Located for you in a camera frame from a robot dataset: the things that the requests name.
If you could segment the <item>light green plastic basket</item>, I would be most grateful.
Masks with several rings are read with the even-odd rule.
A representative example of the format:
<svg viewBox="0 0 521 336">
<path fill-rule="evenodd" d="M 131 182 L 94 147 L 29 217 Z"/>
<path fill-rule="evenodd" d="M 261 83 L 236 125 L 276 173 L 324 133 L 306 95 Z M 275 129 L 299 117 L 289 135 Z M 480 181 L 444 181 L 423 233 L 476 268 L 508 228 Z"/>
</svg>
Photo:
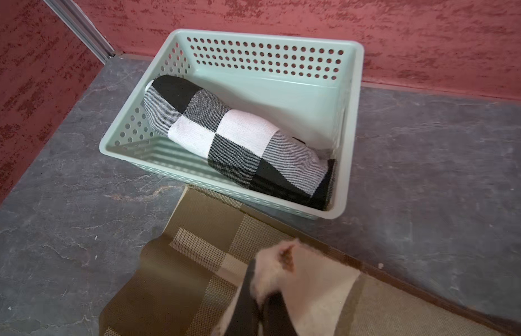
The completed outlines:
<svg viewBox="0 0 521 336">
<path fill-rule="evenodd" d="M 102 154 L 238 200 L 305 218 L 335 219 L 347 206 L 364 48 L 355 41 L 173 31 L 99 143 Z M 156 134 L 143 98 L 162 75 L 180 76 L 232 108 L 260 116 L 336 161 L 321 211 L 244 189 L 197 155 Z"/>
</svg>

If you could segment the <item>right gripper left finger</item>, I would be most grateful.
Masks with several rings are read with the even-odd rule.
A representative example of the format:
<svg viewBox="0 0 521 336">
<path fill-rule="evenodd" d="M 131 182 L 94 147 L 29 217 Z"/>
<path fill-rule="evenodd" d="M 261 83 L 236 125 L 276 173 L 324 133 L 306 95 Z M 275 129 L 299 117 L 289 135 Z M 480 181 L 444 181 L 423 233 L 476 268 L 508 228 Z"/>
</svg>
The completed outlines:
<svg viewBox="0 0 521 336">
<path fill-rule="evenodd" d="M 248 265 L 241 289 L 238 291 L 238 299 L 224 333 L 225 336 L 257 336 L 259 334 L 259 306 L 251 292 L 255 267 L 256 260 L 253 259 Z"/>
</svg>

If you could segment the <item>black white checkered scarf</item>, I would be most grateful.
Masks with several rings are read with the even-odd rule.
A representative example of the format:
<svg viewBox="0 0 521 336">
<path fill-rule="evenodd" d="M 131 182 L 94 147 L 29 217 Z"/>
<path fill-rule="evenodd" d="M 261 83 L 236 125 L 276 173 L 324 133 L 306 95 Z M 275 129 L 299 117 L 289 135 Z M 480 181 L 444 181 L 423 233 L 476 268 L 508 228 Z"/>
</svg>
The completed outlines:
<svg viewBox="0 0 521 336">
<path fill-rule="evenodd" d="M 177 76 L 150 81 L 144 108 L 154 132 L 205 159 L 237 185 L 325 210 L 334 160 L 266 119 L 232 109 L 214 93 Z"/>
</svg>

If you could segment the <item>brown beige plaid scarf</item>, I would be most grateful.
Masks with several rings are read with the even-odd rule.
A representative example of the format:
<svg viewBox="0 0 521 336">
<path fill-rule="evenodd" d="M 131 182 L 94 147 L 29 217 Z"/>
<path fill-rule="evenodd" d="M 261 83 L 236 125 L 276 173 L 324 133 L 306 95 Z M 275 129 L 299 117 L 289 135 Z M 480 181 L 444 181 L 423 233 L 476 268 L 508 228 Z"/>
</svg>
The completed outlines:
<svg viewBox="0 0 521 336">
<path fill-rule="evenodd" d="M 472 312 L 398 281 L 222 194 L 183 192 L 163 233 L 99 316 L 101 335 L 224 335 L 249 263 L 259 306 L 283 295 L 298 335 L 501 335 Z"/>
</svg>

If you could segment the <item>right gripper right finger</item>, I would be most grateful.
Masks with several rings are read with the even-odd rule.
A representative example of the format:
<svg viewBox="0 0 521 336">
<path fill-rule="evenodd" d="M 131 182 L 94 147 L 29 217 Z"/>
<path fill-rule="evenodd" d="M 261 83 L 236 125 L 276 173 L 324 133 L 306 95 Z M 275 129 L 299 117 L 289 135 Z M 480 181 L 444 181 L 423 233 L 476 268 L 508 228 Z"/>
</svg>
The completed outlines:
<svg viewBox="0 0 521 336">
<path fill-rule="evenodd" d="M 297 336 L 280 292 L 274 293 L 262 306 L 263 334 L 267 336 Z"/>
</svg>

